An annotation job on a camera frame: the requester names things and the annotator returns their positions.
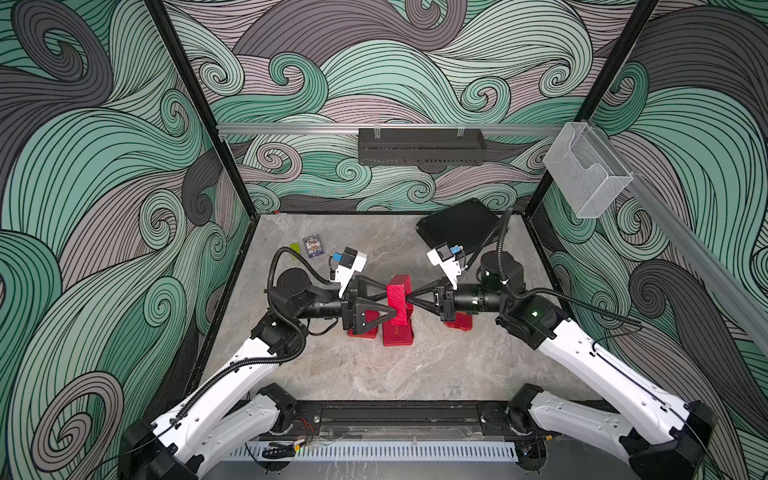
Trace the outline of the red jewelry box lid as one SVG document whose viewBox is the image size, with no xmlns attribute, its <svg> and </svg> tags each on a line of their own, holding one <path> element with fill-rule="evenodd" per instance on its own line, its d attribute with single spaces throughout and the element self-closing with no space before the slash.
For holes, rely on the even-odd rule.
<svg viewBox="0 0 768 480">
<path fill-rule="evenodd" d="M 407 274 L 395 275 L 389 281 L 386 291 L 388 306 L 396 311 L 396 315 L 383 326 L 388 329 L 409 326 L 413 312 L 413 306 L 406 300 L 406 296 L 412 292 L 410 276 Z"/>
</svg>

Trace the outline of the red jewelry box base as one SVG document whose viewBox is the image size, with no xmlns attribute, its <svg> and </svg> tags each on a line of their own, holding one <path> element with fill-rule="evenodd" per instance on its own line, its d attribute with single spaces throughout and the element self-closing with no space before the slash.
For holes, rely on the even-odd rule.
<svg viewBox="0 0 768 480">
<path fill-rule="evenodd" d="M 473 329 L 473 316 L 469 313 L 456 312 L 452 321 L 445 321 L 444 325 L 450 329 L 471 331 Z"/>
</svg>

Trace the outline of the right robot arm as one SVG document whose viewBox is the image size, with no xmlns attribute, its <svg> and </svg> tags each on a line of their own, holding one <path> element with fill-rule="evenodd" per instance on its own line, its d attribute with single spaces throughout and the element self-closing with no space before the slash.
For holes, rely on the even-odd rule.
<svg viewBox="0 0 768 480">
<path fill-rule="evenodd" d="M 551 436 L 565 434 L 625 462 L 640 479 L 694 479 L 703 471 L 716 424 L 712 409 L 664 390 L 601 346 L 553 303 L 577 299 L 555 290 L 528 289 L 524 268 L 504 249 L 512 212 L 491 216 L 471 230 L 472 252 L 450 239 L 425 235 L 430 263 L 440 280 L 420 287 L 409 303 L 445 323 L 461 313 L 494 312 L 508 334 L 559 363 L 601 397 L 569 401 L 532 384 L 508 402 L 512 432 L 522 437 L 521 455 L 539 453 Z"/>
</svg>

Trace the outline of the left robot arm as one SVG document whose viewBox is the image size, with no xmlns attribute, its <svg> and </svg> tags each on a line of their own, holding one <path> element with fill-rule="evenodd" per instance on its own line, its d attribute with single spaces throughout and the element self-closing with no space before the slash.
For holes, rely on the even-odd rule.
<svg viewBox="0 0 768 480">
<path fill-rule="evenodd" d="M 360 291 L 366 254 L 345 248 L 331 259 L 333 275 L 324 278 L 306 259 L 298 268 L 279 272 L 279 248 L 267 273 L 266 314 L 236 353 L 207 381 L 151 422 L 137 421 L 121 437 L 117 457 L 120 479 L 200 479 L 234 450 L 261 434 L 283 434 L 294 421 L 295 399 L 277 384 L 246 394 L 278 366 L 297 359 L 307 346 L 303 319 L 334 318 L 356 334 L 372 325 L 366 313 L 379 311 L 385 321 L 393 308 Z"/>
</svg>

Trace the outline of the red jewelry box left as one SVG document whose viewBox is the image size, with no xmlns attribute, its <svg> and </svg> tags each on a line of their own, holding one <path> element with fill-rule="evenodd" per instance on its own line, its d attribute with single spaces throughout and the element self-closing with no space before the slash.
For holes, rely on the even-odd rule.
<svg viewBox="0 0 768 480">
<path fill-rule="evenodd" d="M 380 314 L 376 311 L 368 310 L 365 312 L 363 327 L 368 328 L 365 332 L 350 329 L 347 331 L 347 336 L 351 338 L 362 339 L 375 339 L 378 335 L 378 327 L 373 326 L 372 323 L 379 318 Z"/>
</svg>

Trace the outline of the red jewelry box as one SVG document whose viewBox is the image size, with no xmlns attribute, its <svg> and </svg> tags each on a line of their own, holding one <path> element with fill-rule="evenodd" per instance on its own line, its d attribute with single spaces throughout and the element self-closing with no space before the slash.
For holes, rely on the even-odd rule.
<svg viewBox="0 0 768 480">
<path fill-rule="evenodd" d="M 351 338 L 362 339 L 375 339 L 378 335 L 378 327 L 373 326 L 372 323 L 379 318 L 380 314 L 376 311 L 368 310 L 365 312 L 363 327 L 368 328 L 365 332 L 350 329 L 347 331 L 347 336 Z"/>
<path fill-rule="evenodd" d="M 382 341 L 385 347 L 410 346 L 414 342 L 412 326 L 385 323 L 382 326 Z"/>
</svg>

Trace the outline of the red jewelry box middle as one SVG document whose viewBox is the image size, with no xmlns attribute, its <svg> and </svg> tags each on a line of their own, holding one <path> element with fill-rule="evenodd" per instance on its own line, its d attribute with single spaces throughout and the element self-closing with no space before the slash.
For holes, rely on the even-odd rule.
<svg viewBox="0 0 768 480">
<path fill-rule="evenodd" d="M 385 347 L 410 346 L 414 342 L 412 326 L 385 323 L 382 326 L 382 341 Z"/>
</svg>

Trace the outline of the small card pack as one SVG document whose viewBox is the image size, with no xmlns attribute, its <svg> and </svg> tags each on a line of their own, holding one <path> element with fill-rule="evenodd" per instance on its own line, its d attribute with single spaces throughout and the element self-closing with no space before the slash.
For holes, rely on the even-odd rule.
<svg viewBox="0 0 768 480">
<path fill-rule="evenodd" d="M 309 258 L 316 258 L 325 253 L 324 246 L 318 234 L 312 234 L 303 238 L 306 254 Z"/>
</svg>

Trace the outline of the black flat case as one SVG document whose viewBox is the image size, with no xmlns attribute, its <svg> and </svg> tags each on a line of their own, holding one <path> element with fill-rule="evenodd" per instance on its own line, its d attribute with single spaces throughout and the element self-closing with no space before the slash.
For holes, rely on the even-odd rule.
<svg viewBox="0 0 768 480">
<path fill-rule="evenodd" d="M 458 245 L 474 254 L 496 241 L 497 233 L 488 235 L 500 219 L 480 200 L 470 199 L 420 219 L 416 232 L 431 249 Z"/>
</svg>

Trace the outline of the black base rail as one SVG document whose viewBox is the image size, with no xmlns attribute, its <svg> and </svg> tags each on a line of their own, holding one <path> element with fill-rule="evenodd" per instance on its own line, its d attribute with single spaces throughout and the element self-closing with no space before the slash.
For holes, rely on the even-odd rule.
<svg viewBox="0 0 768 480">
<path fill-rule="evenodd" d="M 290 426 L 275 436 L 338 438 L 344 433 L 426 430 L 481 437 L 555 436 L 529 414 L 492 400 L 300 400 Z"/>
</svg>

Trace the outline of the black wall tray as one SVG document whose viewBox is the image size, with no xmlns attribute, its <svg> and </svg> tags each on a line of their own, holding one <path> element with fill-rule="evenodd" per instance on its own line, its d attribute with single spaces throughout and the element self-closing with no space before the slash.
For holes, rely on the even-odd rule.
<svg viewBox="0 0 768 480">
<path fill-rule="evenodd" d="M 389 130 L 376 133 L 361 129 L 358 160 L 365 166 L 477 166 L 486 157 L 488 146 L 481 130 L 461 134 L 449 130 Z"/>
</svg>

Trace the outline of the aluminium wall rail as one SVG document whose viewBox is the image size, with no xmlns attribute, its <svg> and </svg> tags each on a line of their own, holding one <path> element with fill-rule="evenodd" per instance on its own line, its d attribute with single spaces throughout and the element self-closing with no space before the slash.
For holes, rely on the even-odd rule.
<svg viewBox="0 0 768 480">
<path fill-rule="evenodd" d="M 461 134 L 468 129 L 478 129 L 490 136 L 557 136 L 563 129 L 557 125 L 525 124 L 382 124 L 382 123 L 219 123 L 220 135 L 355 135 L 361 129 L 380 133 L 389 130 L 449 130 Z"/>
</svg>

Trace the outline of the clear acrylic wall holder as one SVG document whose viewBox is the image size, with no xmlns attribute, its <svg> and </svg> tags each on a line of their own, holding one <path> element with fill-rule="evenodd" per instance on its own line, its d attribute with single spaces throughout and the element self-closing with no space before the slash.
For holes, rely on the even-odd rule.
<svg viewBox="0 0 768 480">
<path fill-rule="evenodd" d="M 602 216 L 633 180 L 606 133 L 587 121 L 563 126 L 544 165 L 578 219 Z"/>
</svg>

